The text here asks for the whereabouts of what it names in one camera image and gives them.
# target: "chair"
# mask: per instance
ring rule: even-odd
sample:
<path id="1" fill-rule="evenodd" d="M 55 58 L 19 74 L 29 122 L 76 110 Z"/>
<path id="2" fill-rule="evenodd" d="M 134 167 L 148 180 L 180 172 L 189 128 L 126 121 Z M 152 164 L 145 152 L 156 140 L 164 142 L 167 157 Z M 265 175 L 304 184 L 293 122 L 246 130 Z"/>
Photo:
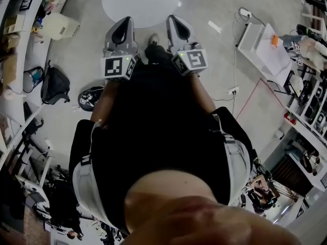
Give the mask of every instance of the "chair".
<path id="1" fill-rule="evenodd" d="M 315 20 L 319 20 L 320 21 L 320 30 L 317 29 L 313 29 L 311 27 L 308 27 L 312 32 L 315 32 L 317 34 L 319 34 L 325 41 L 327 40 L 327 28 L 326 28 L 326 24 L 325 24 L 325 20 L 322 17 L 318 17 L 312 14 L 304 14 L 301 13 L 301 16 L 303 17 L 307 17 L 310 19 L 315 19 Z"/>

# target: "beige box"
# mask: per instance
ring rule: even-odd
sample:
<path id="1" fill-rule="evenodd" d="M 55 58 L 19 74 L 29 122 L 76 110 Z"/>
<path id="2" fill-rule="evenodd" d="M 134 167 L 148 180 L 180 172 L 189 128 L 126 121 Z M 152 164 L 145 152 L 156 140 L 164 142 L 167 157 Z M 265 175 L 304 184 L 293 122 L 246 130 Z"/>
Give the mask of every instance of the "beige box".
<path id="1" fill-rule="evenodd" d="M 4 35 L 21 31 L 24 24 L 24 19 L 25 16 L 21 14 L 16 14 L 7 18 L 4 28 Z"/>
<path id="2" fill-rule="evenodd" d="M 2 38 L 3 49 L 6 52 L 9 52 L 11 48 L 15 48 L 18 46 L 19 39 L 20 39 L 19 35 L 16 34 L 9 34 L 3 36 Z"/>

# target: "black bag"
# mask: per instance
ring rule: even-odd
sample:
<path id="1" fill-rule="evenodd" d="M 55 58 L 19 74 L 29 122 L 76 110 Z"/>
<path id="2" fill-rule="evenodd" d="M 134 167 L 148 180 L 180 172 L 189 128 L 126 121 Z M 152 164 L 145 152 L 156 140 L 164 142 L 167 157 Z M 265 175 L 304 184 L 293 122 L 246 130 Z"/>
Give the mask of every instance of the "black bag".
<path id="1" fill-rule="evenodd" d="M 68 97 L 70 82 L 68 78 L 58 69 L 50 67 L 45 74 L 41 88 L 41 98 L 45 104 L 55 104 L 59 99 L 65 99 L 65 103 L 70 102 Z"/>

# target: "desk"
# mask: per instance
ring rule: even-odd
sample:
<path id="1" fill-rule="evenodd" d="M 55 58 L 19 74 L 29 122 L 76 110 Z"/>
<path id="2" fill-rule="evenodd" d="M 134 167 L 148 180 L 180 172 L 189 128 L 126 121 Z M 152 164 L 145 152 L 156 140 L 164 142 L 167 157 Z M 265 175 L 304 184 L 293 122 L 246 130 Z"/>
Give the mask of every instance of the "desk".
<path id="1" fill-rule="evenodd" d="M 164 22 L 176 9 L 179 0 L 102 0 L 106 14 L 115 22 L 133 18 L 135 28 L 147 28 Z"/>
<path id="2" fill-rule="evenodd" d="M 275 34 L 270 24 L 249 23 L 238 49 L 267 80 L 284 86 L 293 62 L 283 45 L 275 48 L 270 44 Z"/>

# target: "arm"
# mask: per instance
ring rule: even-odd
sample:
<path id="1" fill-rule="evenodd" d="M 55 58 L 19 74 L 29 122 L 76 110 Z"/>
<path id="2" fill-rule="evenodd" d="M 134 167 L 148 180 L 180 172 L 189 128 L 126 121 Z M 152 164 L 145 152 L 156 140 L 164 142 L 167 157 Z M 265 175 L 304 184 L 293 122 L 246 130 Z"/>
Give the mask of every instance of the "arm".
<path id="1" fill-rule="evenodd" d="M 109 114 L 112 110 L 113 103 L 117 96 L 117 91 L 120 83 L 109 81 L 101 94 L 101 97 L 96 104 L 91 116 L 91 121 L 97 123 L 101 121 L 101 126 L 107 121 Z"/>
<path id="2" fill-rule="evenodd" d="M 215 111 L 216 106 L 214 101 L 204 89 L 197 75 L 191 75 L 187 78 L 190 80 L 196 102 L 206 111 L 206 113 L 212 113 Z"/>

